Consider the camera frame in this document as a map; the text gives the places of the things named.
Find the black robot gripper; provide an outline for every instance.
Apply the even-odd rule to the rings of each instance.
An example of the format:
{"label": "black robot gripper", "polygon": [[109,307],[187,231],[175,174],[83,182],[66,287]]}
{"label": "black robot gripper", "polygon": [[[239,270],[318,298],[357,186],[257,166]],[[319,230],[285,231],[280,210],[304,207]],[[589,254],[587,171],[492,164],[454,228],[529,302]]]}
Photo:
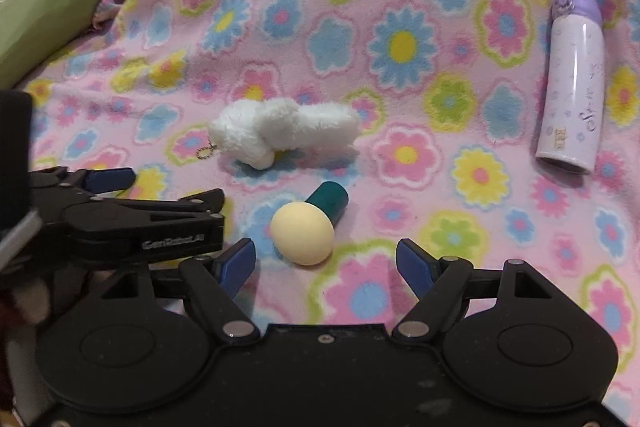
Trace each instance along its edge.
{"label": "black robot gripper", "polygon": [[[403,239],[396,266],[418,301],[391,333],[270,324],[263,336],[232,300],[254,266],[242,239],[214,261],[114,274],[40,338],[58,403],[35,427],[624,425],[601,404],[613,340],[524,261],[479,270]],[[466,315],[485,298],[495,305]]]}

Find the thermos bottle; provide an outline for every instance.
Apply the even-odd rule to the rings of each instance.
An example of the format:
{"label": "thermos bottle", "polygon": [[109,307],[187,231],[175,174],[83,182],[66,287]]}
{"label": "thermos bottle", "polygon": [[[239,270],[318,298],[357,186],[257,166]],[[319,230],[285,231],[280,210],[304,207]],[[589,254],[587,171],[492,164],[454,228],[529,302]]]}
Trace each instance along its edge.
{"label": "thermos bottle", "polygon": [[595,0],[554,0],[545,111],[536,158],[593,172],[604,110],[604,37]]}

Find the fleece blanket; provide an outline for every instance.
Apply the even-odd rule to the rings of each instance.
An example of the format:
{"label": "fleece blanket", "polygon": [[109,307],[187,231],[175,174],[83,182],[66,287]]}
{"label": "fleece blanket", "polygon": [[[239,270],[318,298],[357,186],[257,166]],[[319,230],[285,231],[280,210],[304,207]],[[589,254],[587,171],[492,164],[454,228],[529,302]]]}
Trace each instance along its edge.
{"label": "fleece blanket", "polygon": [[[640,425],[640,0],[597,0],[607,45],[591,176],[532,158],[550,0],[106,0],[103,27],[34,73],[33,167],[131,166],[129,198],[221,187],[226,239],[259,266],[238,303],[264,327],[395,324],[415,302],[394,267],[410,237],[477,267],[526,259],[615,340],[607,404]],[[207,121],[238,98],[352,105],[353,152],[292,151],[254,171],[212,151]],[[321,266],[281,259],[269,222],[324,180],[350,194]]]}

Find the purple bottle lid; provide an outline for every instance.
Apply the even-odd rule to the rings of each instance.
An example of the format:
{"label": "purple bottle lid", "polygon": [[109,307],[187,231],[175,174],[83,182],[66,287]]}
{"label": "purple bottle lid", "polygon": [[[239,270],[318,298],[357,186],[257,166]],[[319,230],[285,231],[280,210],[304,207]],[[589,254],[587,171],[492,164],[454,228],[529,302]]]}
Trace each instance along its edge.
{"label": "purple bottle lid", "polygon": [[596,0],[554,0],[551,18],[555,20],[562,15],[581,15],[602,26],[602,14]]}

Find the stuffed toy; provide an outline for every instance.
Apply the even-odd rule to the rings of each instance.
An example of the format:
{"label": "stuffed toy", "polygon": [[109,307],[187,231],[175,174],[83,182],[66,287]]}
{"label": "stuffed toy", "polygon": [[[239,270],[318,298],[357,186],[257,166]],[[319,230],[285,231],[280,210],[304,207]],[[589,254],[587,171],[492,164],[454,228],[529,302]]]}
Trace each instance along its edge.
{"label": "stuffed toy", "polygon": [[340,103],[298,105],[290,98],[237,100],[209,123],[211,145],[257,170],[274,153],[299,148],[340,148],[360,133],[356,110]]}

